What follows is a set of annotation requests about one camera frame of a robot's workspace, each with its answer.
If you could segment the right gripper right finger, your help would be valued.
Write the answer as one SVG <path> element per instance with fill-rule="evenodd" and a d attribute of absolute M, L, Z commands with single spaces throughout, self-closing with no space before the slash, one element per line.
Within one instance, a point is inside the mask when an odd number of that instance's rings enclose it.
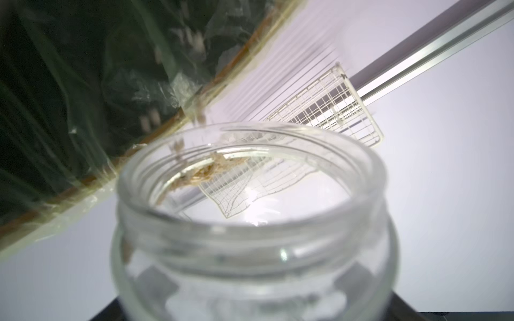
<path fill-rule="evenodd" d="M 385 321 L 428 321 L 428 319 L 417 313 L 394 292 L 385 313 Z"/>

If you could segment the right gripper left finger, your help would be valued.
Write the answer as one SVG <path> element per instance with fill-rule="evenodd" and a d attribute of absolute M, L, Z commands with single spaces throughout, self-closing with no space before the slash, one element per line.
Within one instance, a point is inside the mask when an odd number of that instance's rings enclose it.
<path fill-rule="evenodd" d="M 124 321 L 124 312 L 118 298 L 114 299 L 90 321 Z"/>

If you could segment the glass oatmeal jar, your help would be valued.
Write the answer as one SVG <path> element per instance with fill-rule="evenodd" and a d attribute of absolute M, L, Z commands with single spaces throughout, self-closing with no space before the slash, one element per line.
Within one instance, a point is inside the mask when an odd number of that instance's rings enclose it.
<path fill-rule="evenodd" d="M 383 320 L 398 238 L 378 154 L 291 123 L 192 128 L 117 182 L 111 267 L 128 320 Z"/>

